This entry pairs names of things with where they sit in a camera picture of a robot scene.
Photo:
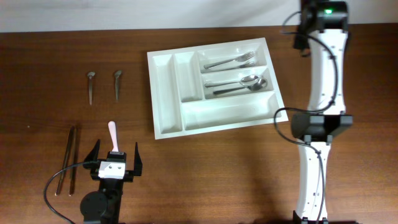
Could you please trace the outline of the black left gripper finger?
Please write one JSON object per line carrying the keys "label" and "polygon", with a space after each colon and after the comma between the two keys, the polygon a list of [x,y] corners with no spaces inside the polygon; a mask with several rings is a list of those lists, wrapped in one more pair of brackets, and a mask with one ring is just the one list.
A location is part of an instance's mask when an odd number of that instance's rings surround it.
{"label": "black left gripper finger", "polygon": [[141,176],[142,168],[143,168],[143,163],[142,163],[141,156],[139,154],[138,142],[136,142],[135,149],[134,149],[134,175]]}
{"label": "black left gripper finger", "polygon": [[101,144],[101,140],[98,139],[96,141],[96,144],[94,145],[93,149],[85,157],[85,159],[84,159],[85,162],[97,162],[98,161],[98,154],[99,154],[99,150],[100,150],[100,144]]}

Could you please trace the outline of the large steel spoon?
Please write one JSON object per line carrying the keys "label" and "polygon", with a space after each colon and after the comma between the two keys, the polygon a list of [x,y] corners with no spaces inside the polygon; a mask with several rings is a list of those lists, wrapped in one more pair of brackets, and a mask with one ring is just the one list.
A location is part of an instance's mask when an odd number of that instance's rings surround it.
{"label": "large steel spoon", "polygon": [[221,95],[221,94],[230,93],[233,91],[238,91],[238,90],[243,90],[243,89],[248,89],[250,91],[258,91],[262,88],[265,88],[267,85],[268,85],[268,81],[266,79],[261,78],[257,83],[255,83],[253,85],[246,86],[246,87],[239,87],[239,88],[231,88],[231,89],[227,89],[227,90],[218,90],[218,91],[214,91],[213,94]]}
{"label": "large steel spoon", "polygon": [[223,85],[231,85],[231,84],[240,84],[241,86],[249,86],[257,83],[260,80],[260,78],[257,75],[248,75],[243,78],[241,78],[238,81],[232,81],[232,82],[224,82],[224,83],[206,83],[204,84],[204,87],[206,88],[213,88],[213,87],[218,87],[218,86],[223,86]]}

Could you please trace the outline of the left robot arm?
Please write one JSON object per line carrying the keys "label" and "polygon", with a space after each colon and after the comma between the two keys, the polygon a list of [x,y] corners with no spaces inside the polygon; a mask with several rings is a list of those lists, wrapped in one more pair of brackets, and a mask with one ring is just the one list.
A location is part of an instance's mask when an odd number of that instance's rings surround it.
{"label": "left robot arm", "polygon": [[105,159],[98,158],[100,140],[84,160],[84,168],[90,171],[93,180],[99,181],[97,191],[88,193],[80,203],[84,223],[119,223],[123,185],[142,175],[142,160],[138,145],[134,149],[134,168],[126,169],[125,152],[108,152]]}

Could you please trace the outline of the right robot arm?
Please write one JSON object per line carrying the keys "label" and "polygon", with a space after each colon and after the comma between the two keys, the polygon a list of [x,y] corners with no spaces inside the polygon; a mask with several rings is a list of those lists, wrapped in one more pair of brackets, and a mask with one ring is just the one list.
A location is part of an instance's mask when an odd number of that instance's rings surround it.
{"label": "right robot arm", "polygon": [[294,223],[327,223],[326,167],[331,143],[353,124],[343,97],[343,57],[348,31],[344,1],[305,1],[294,48],[309,50],[312,60],[310,101],[294,114],[292,135],[299,142],[300,192]]}

